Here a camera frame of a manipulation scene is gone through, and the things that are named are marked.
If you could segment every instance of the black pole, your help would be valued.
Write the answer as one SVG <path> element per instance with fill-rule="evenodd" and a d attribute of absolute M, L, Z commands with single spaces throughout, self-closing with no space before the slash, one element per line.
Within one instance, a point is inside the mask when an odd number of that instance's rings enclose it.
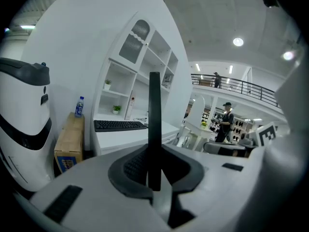
<path fill-rule="evenodd" d="M 150 72 L 149 118 L 148 118 L 148 187 L 153 191 L 161 189 L 161 83 L 160 73 Z"/>

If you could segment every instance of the person on balcony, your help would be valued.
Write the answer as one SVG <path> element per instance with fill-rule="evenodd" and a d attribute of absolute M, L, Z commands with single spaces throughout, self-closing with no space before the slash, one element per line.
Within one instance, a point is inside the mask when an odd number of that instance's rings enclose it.
<path fill-rule="evenodd" d="M 231 113 L 232 104 L 227 102 L 223 105 L 226 113 L 223 118 L 219 120 L 219 132 L 217 135 L 216 143 L 222 143 L 231 130 L 231 125 L 234 123 L 234 115 Z"/>
<path fill-rule="evenodd" d="M 216 75 L 216 78 L 212 78 L 214 79 L 214 87 L 220 88 L 221 76 L 218 74 L 218 72 L 215 72 L 214 74 Z"/>

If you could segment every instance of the keyboard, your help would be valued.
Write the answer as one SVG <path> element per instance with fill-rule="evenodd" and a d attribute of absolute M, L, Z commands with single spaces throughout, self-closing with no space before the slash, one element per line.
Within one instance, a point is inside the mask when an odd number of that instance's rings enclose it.
<path fill-rule="evenodd" d="M 108 120 L 95 120 L 95 131 L 96 132 L 107 132 L 107 131 L 131 131 L 131 130 L 142 130 L 147 129 L 145 125 L 139 121 L 108 121 Z"/>

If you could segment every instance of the railing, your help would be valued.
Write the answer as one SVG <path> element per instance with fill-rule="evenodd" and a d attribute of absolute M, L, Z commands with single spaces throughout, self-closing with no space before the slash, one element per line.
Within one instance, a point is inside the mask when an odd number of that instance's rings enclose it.
<path fill-rule="evenodd" d="M 279 107 L 274 97 L 275 92 L 268 88 L 225 76 L 220 76 L 220 81 L 215 82 L 215 78 L 215 75 L 191 74 L 193 85 L 226 89 Z"/>

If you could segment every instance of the water bottle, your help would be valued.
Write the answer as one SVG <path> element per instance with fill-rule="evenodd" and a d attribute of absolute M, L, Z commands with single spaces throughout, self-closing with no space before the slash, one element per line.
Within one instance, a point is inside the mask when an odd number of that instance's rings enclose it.
<path fill-rule="evenodd" d="M 84 106 L 84 98 L 83 96 L 81 96 L 76 104 L 75 117 L 80 118 L 82 116 L 83 106 Z"/>

